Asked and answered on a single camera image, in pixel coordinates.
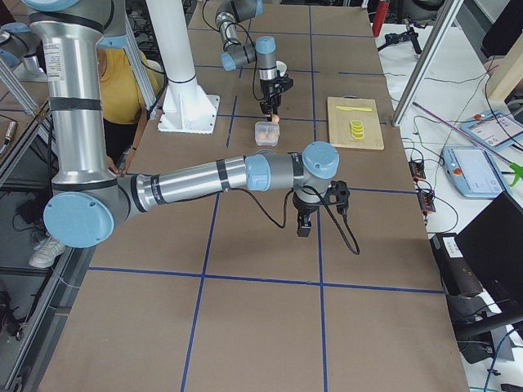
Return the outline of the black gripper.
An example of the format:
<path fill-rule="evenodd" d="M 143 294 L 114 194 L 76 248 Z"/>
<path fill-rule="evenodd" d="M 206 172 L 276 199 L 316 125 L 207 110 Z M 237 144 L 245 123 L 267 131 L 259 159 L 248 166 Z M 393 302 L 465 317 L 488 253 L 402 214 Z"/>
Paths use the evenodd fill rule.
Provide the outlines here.
<path fill-rule="evenodd" d="M 259 102 L 262 114 L 266 120 L 271 120 L 272 116 L 279 115 L 281 105 L 281 95 L 283 94 L 284 82 L 282 78 L 273 78 L 260 81 L 262 98 Z"/>
<path fill-rule="evenodd" d="M 310 216 L 313 212 L 318 211 L 323 203 L 318 197 L 315 197 L 311 202 L 304 201 L 295 192 L 293 194 L 293 206 L 297 210 L 297 236 L 308 237 L 312 228 Z"/>

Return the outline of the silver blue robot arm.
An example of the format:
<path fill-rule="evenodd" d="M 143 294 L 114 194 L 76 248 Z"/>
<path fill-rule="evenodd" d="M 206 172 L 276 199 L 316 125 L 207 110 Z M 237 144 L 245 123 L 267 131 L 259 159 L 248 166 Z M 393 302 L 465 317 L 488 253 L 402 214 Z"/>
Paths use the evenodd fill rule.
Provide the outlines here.
<path fill-rule="evenodd" d="M 128 156 L 108 163 L 101 97 L 101 48 L 126 49 L 122 1 L 29 1 L 30 27 L 42 40 L 59 170 L 43 219 L 64 245 L 89 248 L 129 218 L 153 207 L 229 191 L 286 189 L 297 209 L 297 232 L 309 233 L 311 213 L 340 203 L 334 193 L 340 157 L 316 141 L 301 152 L 220 159 L 167 174 L 130 175 Z"/>
<path fill-rule="evenodd" d="M 247 38 L 247 42 L 241 42 L 237 34 L 242 22 L 262 12 L 261 1 L 224 1 L 217 9 L 215 25 L 223 43 L 221 62 L 224 70 L 232 71 L 254 63 L 260 79 L 262 97 L 258 101 L 261 111 L 269 121 L 277 123 L 281 96 L 293 87 L 287 65 L 276 59 L 277 46 L 272 36 L 256 40 Z"/>

